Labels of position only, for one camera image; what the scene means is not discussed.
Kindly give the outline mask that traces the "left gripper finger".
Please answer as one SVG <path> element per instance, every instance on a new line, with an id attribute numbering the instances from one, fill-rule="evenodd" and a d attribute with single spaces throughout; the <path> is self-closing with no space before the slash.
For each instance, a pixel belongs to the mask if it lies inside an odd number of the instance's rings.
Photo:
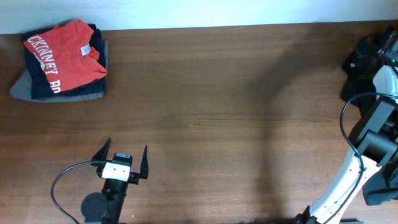
<path id="1" fill-rule="evenodd" d="M 108 138 L 108 140 L 105 142 L 102 148 L 98 152 L 96 152 L 94 156 L 91 158 L 91 161 L 106 162 L 110 145 L 111 145 L 111 138 Z"/>
<path id="2" fill-rule="evenodd" d="M 148 158 L 147 158 L 147 151 L 148 151 L 148 145 L 145 146 L 142 160 L 141 160 L 141 165 L 140 165 L 140 174 L 139 178 L 140 179 L 148 179 L 149 176 L 149 163 L 148 163 Z"/>

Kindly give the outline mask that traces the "dark green t-shirt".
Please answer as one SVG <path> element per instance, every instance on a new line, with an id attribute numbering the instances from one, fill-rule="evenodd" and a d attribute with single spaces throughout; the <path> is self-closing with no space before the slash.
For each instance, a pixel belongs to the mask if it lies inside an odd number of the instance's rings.
<path id="1" fill-rule="evenodd" d="M 397 162 L 386 164 L 363 186 L 363 196 L 368 206 L 397 200 Z"/>

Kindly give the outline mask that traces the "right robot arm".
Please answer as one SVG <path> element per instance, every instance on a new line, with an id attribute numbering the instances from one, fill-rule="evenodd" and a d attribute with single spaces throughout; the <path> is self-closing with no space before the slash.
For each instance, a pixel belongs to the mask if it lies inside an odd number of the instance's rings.
<path id="1" fill-rule="evenodd" d="M 350 133 L 349 149 L 325 193 L 292 223 L 342 223 L 359 191 L 366 204 L 397 199 L 397 30 L 364 36 L 344 61 L 348 78 L 341 91 L 361 118 Z"/>

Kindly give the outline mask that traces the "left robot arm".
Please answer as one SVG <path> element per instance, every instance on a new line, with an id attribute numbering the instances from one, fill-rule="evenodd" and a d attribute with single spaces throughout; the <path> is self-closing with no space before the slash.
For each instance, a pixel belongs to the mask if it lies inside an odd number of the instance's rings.
<path id="1" fill-rule="evenodd" d="M 110 145 L 111 139 L 108 139 L 91 158 L 97 176 L 104 179 L 104 185 L 100 192 L 91 193 L 83 199 L 81 213 L 85 223 L 118 224 L 128 186 L 137 185 L 141 179 L 149 176 L 147 146 L 142 155 L 140 171 L 133 172 L 132 156 L 115 153 L 111 160 L 107 159 Z"/>

